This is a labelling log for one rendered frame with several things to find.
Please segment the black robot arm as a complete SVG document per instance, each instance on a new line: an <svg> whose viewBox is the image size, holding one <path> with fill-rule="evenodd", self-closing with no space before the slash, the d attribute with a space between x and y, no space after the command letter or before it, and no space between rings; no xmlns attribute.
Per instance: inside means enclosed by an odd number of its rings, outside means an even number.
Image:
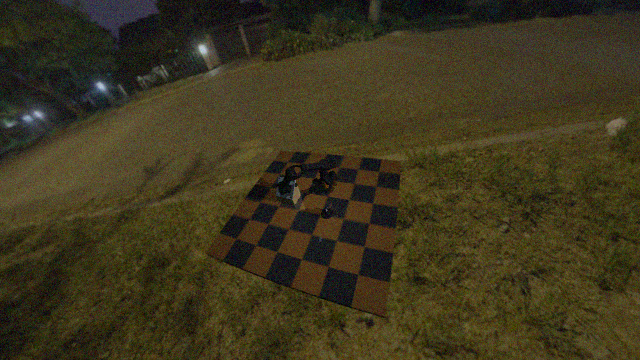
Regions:
<svg viewBox="0 0 640 360"><path fill-rule="evenodd" d="M294 167L300 167L302 172L299 174L299 176L297 176ZM327 172L327 170L331 170L335 167L337 167L335 160L328 162L326 159L321 159L318 163L292 165L285 170L286 176L284 177L283 181L277 184L277 187L281 195L285 193L291 193L291 186L288 184L291 181L300 178L303 173L307 171L319 170L320 173L324 174ZM328 174L326 174L325 177L322 177L322 181L329 185L332 183L332 181L334 181L334 176L329 176Z"/></svg>

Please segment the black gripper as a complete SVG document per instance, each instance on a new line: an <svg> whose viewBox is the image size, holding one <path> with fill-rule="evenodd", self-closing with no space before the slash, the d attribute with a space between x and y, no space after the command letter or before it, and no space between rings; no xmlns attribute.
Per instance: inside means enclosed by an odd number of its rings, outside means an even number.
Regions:
<svg viewBox="0 0 640 360"><path fill-rule="evenodd" d="M319 173L320 173L320 171L319 171ZM332 175L333 175L333 176L334 176L334 178L335 178L335 177L337 177L337 174L336 174L334 171L330 171L329 173L328 173L328 172L326 172L326 173L324 173L324 174L320 173L320 177L321 177L321 178L320 178L319 180L318 180L317 178L316 178L316 179L314 179L314 180L312 180L313 184L314 184L315 186L322 185L322 186L324 187L324 185L323 185L324 183L322 182L322 177L323 177L323 176L325 177L325 176L326 176L326 174L328 174L329 176L332 176Z"/></svg>

